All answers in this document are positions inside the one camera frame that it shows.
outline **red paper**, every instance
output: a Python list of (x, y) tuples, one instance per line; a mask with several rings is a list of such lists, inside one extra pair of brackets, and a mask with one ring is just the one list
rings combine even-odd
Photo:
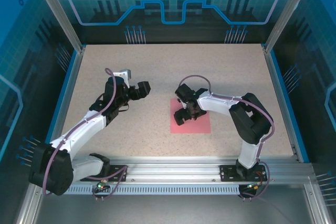
[(197, 120), (187, 120), (178, 126), (174, 119), (174, 113), (182, 108), (182, 104), (176, 98), (170, 100), (170, 133), (211, 133), (209, 113), (200, 116)]

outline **glass wall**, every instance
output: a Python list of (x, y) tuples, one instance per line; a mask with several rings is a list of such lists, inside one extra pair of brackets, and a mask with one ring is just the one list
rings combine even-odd
[(335, 175), (336, 0), (301, 0), (274, 53), (315, 171)]
[(84, 44), (262, 43), (287, 0), (60, 0)]
[(12, 223), (34, 139), (46, 138), (73, 48), (45, 0), (0, 6), (0, 223)]

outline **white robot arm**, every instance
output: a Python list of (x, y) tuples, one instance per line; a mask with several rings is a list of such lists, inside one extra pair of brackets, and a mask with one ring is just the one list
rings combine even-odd
[[(74, 159), (74, 157), (95, 134), (107, 127), (119, 114), (121, 107), (128, 106), (130, 100), (145, 98), (151, 90), (147, 81), (139, 82), (138, 89), (135, 86), (130, 86), (128, 83), (131, 77), (130, 70), (121, 70), (113, 73), (113, 75), (116, 77), (117, 84), (113, 102), (104, 112), (89, 120), (97, 112), (102, 111), (112, 98), (113, 79), (110, 77), (106, 82), (104, 94), (98, 97), (95, 103), (91, 105), (89, 111), (77, 125), (83, 121), (85, 123), (80, 126), (75, 125), (70, 130), (73, 132), (59, 148), (47, 177), (46, 189), (48, 191), (56, 195), (62, 195), (74, 181), (88, 176), (106, 177), (110, 175), (108, 158), (96, 153), (78, 159)], [(42, 187), (46, 167), (51, 155), (70, 131), (51, 141), (50, 144), (41, 143), (36, 146), (29, 173), (29, 181), (31, 183)]]
[(242, 149), (236, 163), (237, 172), (242, 178), (246, 178), (248, 171), (253, 169), (258, 162), (260, 144), (271, 127), (262, 114), (237, 101), (246, 100), (267, 113), (255, 95), (247, 93), (243, 97), (235, 97), (239, 99), (234, 100), (230, 99), (233, 97), (210, 93), (207, 89), (199, 89), (195, 92), (186, 84), (179, 86), (175, 94), (183, 105), (183, 108), (174, 114), (178, 125), (182, 125), (184, 120), (196, 120), (207, 111), (221, 113), (233, 119), (238, 134), (243, 139)]

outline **black mounting plate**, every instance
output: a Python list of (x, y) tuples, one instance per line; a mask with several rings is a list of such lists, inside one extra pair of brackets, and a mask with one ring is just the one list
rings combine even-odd
[[(125, 167), (125, 166), (124, 165), (110, 165), (110, 173), (109, 174), (113, 174), (113, 173), (117, 172), (118, 170), (122, 169), (123, 167)], [(112, 178), (109, 178), (109, 182), (118, 182), (121, 174), (122, 174), (122, 172), (120, 172), (119, 174), (115, 175)], [(126, 172), (124, 173), (123, 178), (121, 179), (121, 182), (126, 181), (126, 176), (127, 176), (127, 168), (126, 168)], [(80, 181), (83, 181), (83, 182), (87, 182), (87, 181), (98, 182), (98, 180), (94, 180), (94, 179), (90, 179), (90, 178), (83, 178)]]
[(221, 176), (221, 182), (259, 182), (260, 177), (256, 172), (262, 172), (263, 181), (267, 181), (267, 174), (264, 165), (256, 165), (253, 172), (247, 179), (242, 179), (236, 171), (235, 165), (220, 165), (219, 174)]

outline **beige speckled table surface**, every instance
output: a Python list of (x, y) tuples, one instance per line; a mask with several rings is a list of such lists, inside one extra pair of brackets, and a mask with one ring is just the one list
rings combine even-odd
[[(75, 125), (104, 92), (112, 71), (131, 69), (130, 85), (149, 81), (151, 93), (130, 102), (110, 125), (78, 153), (105, 156), (238, 156), (241, 139), (232, 119), (210, 112), (211, 134), (171, 134), (170, 98), (179, 81), (201, 74), (212, 91), (227, 95), (254, 93), (275, 121), (276, 132), (262, 156), (292, 155), (288, 135), (260, 44), (89, 45), (79, 70), (64, 130)], [(189, 79), (192, 88), (207, 88), (202, 79)]]

